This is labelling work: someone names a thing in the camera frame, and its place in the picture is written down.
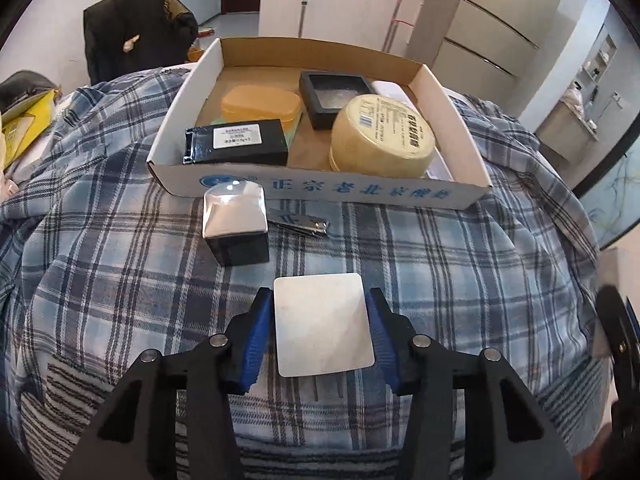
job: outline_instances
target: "metal screw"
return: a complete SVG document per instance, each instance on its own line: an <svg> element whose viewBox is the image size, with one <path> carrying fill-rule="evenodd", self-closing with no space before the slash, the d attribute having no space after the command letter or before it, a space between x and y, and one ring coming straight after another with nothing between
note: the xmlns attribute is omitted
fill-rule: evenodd
<svg viewBox="0 0 640 480"><path fill-rule="evenodd" d="M414 335L414 338L412 339L412 341L414 342L414 345L417 346L418 348L428 348L429 345L431 344L431 338L424 334Z"/></svg>
<svg viewBox="0 0 640 480"><path fill-rule="evenodd" d="M226 338L224 334L214 334L209 338L209 344L211 346L215 346L216 348L220 348L221 346L226 345L229 342L229 339Z"/></svg>
<svg viewBox="0 0 640 480"><path fill-rule="evenodd" d="M495 348L487 348L484 350L484 358L488 361L499 361L502 359L502 354L498 352Z"/></svg>
<svg viewBox="0 0 640 480"><path fill-rule="evenodd" d="M155 348L147 348L145 351L140 354L140 360L143 363L151 363L158 358L160 352Z"/></svg>

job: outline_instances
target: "tiled floor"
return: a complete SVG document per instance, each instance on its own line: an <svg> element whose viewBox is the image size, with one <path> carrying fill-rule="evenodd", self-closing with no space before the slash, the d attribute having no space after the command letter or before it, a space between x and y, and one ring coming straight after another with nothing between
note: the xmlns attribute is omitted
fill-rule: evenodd
<svg viewBox="0 0 640 480"><path fill-rule="evenodd" d="M251 37L258 35L258 12L232 12L219 14L203 23L216 29L217 38Z"/></svg>

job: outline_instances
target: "white square object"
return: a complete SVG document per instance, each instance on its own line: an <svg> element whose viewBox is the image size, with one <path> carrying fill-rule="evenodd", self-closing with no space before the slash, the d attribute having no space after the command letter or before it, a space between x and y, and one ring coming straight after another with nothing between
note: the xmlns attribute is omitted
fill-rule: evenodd
<svg viewBox="0 0 640 480"><path fill-rule="evenodd" d="M359 274L317 274L273 282L278 371L332 374L375 362Z"/></svg>

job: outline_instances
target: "barcode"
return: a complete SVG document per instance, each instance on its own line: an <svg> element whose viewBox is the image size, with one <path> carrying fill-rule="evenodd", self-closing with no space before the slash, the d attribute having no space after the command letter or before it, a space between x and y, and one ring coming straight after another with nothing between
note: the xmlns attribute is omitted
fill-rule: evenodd
<svg viewBox="0 0 640 480"><path fill-rule="evenodd" d="M367 117L366 115L360 114L360 124L362 126L366 126L367 128L372 128L373 123L371 122L371 117Z"/></svg>

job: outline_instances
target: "cardboard box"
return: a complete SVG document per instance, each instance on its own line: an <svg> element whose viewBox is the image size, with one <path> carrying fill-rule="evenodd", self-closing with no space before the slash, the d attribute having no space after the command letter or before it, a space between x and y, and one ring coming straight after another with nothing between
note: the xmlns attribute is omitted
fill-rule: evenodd
<svg viewBox="0 0 640 480"><path fill-rule="evenodd" d="M398 83L433 129L453 182L394 179L331 171L331 132L311 127L306 110L289 150L287 167L257 164L182 164L187 128L220 118L222 97L238 84L264 84L298 92L300 71L329 70ZM202 197L211 186L245 179L267 199L325 200L462 209L484 195L491 181L471 134L442 86L424 65L353 45L299 38L216 40L187 76L147 158L149 171L169 193Z"/></svg>

